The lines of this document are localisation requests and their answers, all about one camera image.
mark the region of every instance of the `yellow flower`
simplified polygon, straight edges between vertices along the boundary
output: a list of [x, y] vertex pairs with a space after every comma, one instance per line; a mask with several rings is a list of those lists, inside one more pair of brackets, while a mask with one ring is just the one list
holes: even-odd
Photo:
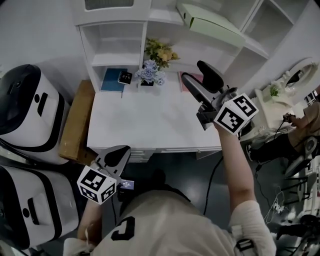
[[163, 49], [159, 49], [157, 53], [158, 53], [158, 56], [162, 58], [162, 55], [165, 53], [165, 51]]
[[167, 56], [168, 61], [170, 61], [172, 59], [172, 51], [171, 50], [165, 50], [164, 54]]
[[168, 61], [168, 55], [166, 55], [165, 53], [162, 56], [159, 56], [164, 62]]

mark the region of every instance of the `white wall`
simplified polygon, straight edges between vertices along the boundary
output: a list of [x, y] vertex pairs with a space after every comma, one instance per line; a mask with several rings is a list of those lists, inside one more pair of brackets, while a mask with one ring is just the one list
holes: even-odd
[[6, 0], [0, 5], [2, 74], [36, 64], [71, 100], [80, 81], [89, 79], [82, 51], [68, 0]]
[[[240, 90], [250, 94], [253, 89], [262, 89], [307, 57], [320, 60], [320, 8], [313, 0], [273, 56]], [[294, 102], [301, 101], [318, 85], [320, 69], [304, 90], [296, 95]]]

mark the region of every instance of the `green folder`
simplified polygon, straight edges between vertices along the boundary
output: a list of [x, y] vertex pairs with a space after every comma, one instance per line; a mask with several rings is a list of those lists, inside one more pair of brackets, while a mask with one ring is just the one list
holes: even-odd
[[199, 6], [178, 2], [178, 9], [184, 23], [191, 31], [207, 35], [242, 48], [246, 39], [225, 17]]

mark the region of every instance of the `black number print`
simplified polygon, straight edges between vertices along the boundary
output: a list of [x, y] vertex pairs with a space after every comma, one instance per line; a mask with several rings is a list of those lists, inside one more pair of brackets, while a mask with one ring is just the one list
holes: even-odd
[[114, 231], [111, 235], [111, 239], [113, 241], [128, 241], [135, 236], [136, 219], [132, 216], [126, 217], [119, 223], [117, 227], [121, 226], [124, 222], [126, 222], [125, 232], [123, 234], [120, 234], [119, 230]]

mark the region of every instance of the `white bookshelf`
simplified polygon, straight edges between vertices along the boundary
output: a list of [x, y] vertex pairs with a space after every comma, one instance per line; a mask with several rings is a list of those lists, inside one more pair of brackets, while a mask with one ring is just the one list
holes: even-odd
[[139, 66], [141, 40], [105, 40], [97, 48], [91, 65]]
[[250, 38], [246, 34], [243, 35], [245, 37], [245, 45], [244, 47], [255, 52], [256, 54], [264, 57], [265, 59], [269, 58], [269, 54], [265, 51], [265, 49], [262, 47], [262, 45], [254, 40], [253, 38]]
[[275, 1], [275, 0], [268, 0], [270, 3], [270, 6], [273, 7], [277, 12], [285, 16], [288, 21], [290, 21], [292, 24], [295, 24], [294, 20], [287, 14], [287, 12], [282, 9], [282, 7]]
[[106, 2], [110, 7], [87, 10], [85, 14], [84, 1], [71, 0], [71, 6], [96, 92], [108, 68], [129, 67], [135, 73], [142, 66], [148, 37], [172, 44], [178, 53], [180, 59], [172, 61], [166, 71], [199, 73], [197, 61], [202, 60], [227, 74], [230, 82], [236, 83], [231, 86], [241, 87], [275, 52], [308, 2], [186, 0], [233, 23], [245, 38], [243, 48], [237, 48], [190, 31], [176, 9], [177, 0], [110, 0]]
[[276, 10], [269, 1], [261, 4], [243, 31], [252, 42], [257, 42], [259, 48], [268, 56], [276, 50], [293, 27], [287, 17]]
[[174, 6], [164, 6], [163, 8], [151, 8], [149, 21], [163, 22], [176, 25], [184, 25], [178, 10]]
[[290, 17], [290, 19], [295, 23], [309, 0], [274, 0], [279, 7]]

